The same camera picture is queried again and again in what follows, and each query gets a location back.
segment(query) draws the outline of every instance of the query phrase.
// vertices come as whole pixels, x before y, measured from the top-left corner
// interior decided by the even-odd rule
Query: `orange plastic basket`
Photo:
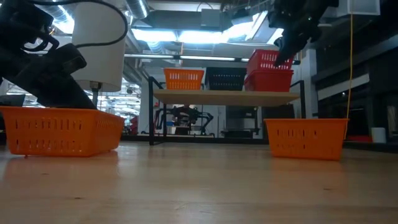
[[[168,90],[200,90],[205,71],[165,68],[164,74]]]
[[[124,119],[98,110],[0,106],[12,154],[88,157],[116,149]]]
[[[265,119],[275,157],[340,160],[347,119]]]

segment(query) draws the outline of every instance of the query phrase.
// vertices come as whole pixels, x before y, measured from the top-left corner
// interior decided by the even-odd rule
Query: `floor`
[[[398,155],[122,142],[92,158],[0,150],[0,223],[398,223]]]

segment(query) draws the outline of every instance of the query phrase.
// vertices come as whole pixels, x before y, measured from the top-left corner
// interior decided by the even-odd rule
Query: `wooden shelf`
[[[216,90],[154,90],[154,96],[166,104],[280,106],[300,98],[298,93]]]

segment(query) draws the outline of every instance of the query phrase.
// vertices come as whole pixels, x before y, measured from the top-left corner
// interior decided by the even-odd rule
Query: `black basket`
[[[206,87],[208,90],[242,91],[245,68],[207,68]]]

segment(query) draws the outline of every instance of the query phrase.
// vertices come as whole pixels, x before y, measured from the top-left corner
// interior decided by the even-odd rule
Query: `stacked red baskets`
[[[277,50],[255,50],[248,63],[249,76],[244,81],[246,91],[288,92],[292,81],[293,57],[275,67]]]

